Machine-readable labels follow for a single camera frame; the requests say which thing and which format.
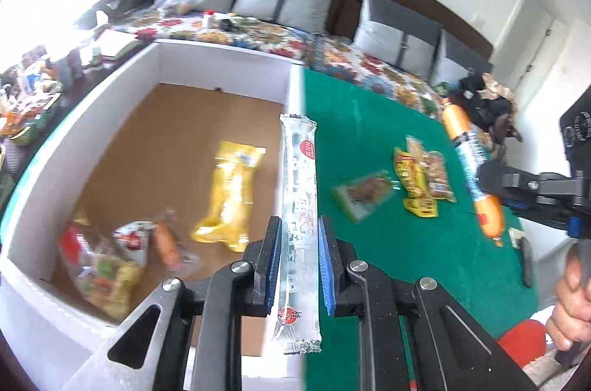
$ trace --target book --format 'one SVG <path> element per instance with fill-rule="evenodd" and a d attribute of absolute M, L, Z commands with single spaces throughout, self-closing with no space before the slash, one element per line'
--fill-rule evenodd
<path fill-rule="evenodd" d="M 96 43 L 100 46 L 103 59 L 110 61 L 116 61 L 127 52 L 141 45 L 134 35 L 112 29 L 105 29 L 96 40 Z"/>

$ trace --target blue gripper pad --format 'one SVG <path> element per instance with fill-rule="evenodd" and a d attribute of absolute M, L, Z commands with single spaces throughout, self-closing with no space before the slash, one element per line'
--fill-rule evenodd
<path fill-rule="evenodd" d="M 322 280 L 322 294 L 324 305 L 329 316 L 335 315 L 335 279 L 330 265 L 329 245 L 322 219 L 318 220 L 318 268 Z"/>
<path fill-rule="evenodd" d="M 271 256 L 271 264 L 267 270 L 265 277 L 265 284 L 267 285 L 267 294 L 265 295 L 265 306 L 268 312 L 271 312 L 273 302 L 275 300 L 275 288 L 277 286 L 277 276 L 279 275 L 279 257 L 281 255 L 281 235 L 283 233 L 283 222 L 279 220 L 279 230 L 275 236 L 275 243 L 273 246 L 273 255 Z"/>

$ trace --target green table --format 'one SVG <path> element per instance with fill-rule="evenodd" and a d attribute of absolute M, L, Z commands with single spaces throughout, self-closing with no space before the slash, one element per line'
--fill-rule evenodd
<path fill-rule="evenodd" d="M 310 70 L 305 72 L 305 104 L 309 118 L 318 123 L 318 214 L 330 216 L 336 237 L 351 242 L 360 259 L 392 278 L 435 278 L 494 337 L 537 310 L 536 290 L 521 284 L 508 234 L 498 247 L 481 232 L 462 167 L 441 123 Z M 394 177 L 392 150 L 406 148 L 407 134 L 443 154 L 457 203 L 438 201 L 437 218 L 419 218 L 404 209 L 402 189 L 361 223 L 350 222 L 331 188 L 382 169 Z M 506 208 L 505 222 L 519 228 Z M 306 361 L 307 390 L 356 390 L 356 318 L 328 317 L 321 300 L 320 331 L 322 352 Z"/>

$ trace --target door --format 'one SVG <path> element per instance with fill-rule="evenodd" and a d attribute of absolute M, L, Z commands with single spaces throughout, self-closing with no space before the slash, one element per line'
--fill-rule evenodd
<path fill-rule="evenodd" d="M 492 74 L 513 92 L 527 73 L 542 48 L 554 17 L 543 0 L 524 0 L 502 47 L 494 57 Z"/>

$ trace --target metal screw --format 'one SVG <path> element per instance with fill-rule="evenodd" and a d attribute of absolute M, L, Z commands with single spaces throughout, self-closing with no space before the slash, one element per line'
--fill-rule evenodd
<path fill-rule="evenodd" d="M 246 271 L 250 269 L 250 263 L 247 261 L 236 261 L 235 263 L 232 263 L 230 269 L 233 273 L 246 273 Z"/>
<path fill-rule="evenodd" d="M 162 289 L 165 291 L 174 291 L 175 289 L 178 289 L 180 285 L 181 280 L 179 278 L 168 278 L 162 283 Z"/>
<path fill-rule="evenodd" d="M 349 264 L 351 271 L 355 271 L 356 273 L 362 273 L 363 271 L 367 271 L 369 265 L 360 259 L 356 259 L 355 261 L 351 261 Z"/>
<path fill-rule="evenodd" d="M 433 278 L 421 278 L 419 284 L 425 291 L 433 291 L 437 287 L 437 281 Z"/>

